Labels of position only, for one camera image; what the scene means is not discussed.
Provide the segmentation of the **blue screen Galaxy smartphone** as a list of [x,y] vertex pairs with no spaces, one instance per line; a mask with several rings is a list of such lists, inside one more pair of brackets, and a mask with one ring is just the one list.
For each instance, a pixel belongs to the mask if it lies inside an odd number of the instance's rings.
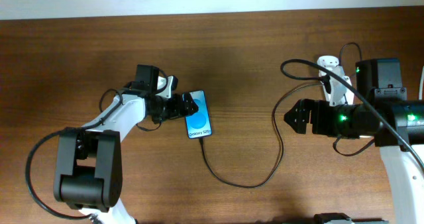
[[200,139],[212,135],[206,95],[203,90],[189,93],[198,107],[198,111],[185,118],[189,139]]

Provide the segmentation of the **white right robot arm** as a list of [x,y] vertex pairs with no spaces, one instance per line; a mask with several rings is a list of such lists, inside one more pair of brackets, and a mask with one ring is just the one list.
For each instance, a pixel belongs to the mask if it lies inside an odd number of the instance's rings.
[[336,101],[300,99],[284,115],[297,133],[312,125],[315,135],[336,139],[372,136],[380,149],[389,178],[397,223],[423,222],[423,101],[407,100],[397,58],[362,60],[356,63],[356,86],[316,63],[298,63],[325,73],[327,90],[337,82],[361,101],[356,105]]

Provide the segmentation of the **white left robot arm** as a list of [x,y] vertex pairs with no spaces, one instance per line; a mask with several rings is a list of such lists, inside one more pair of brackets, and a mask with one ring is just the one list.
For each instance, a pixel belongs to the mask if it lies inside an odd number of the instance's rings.
[[82,127],[59,136],[54,197],[88,215],[93,223],[136,223],[121,199],[121,143],[146,117],[161,125],[193,115],[189,93],[177,94],[178,80],[160,68],[139,65],[134,80],[117,90],[108,108]]

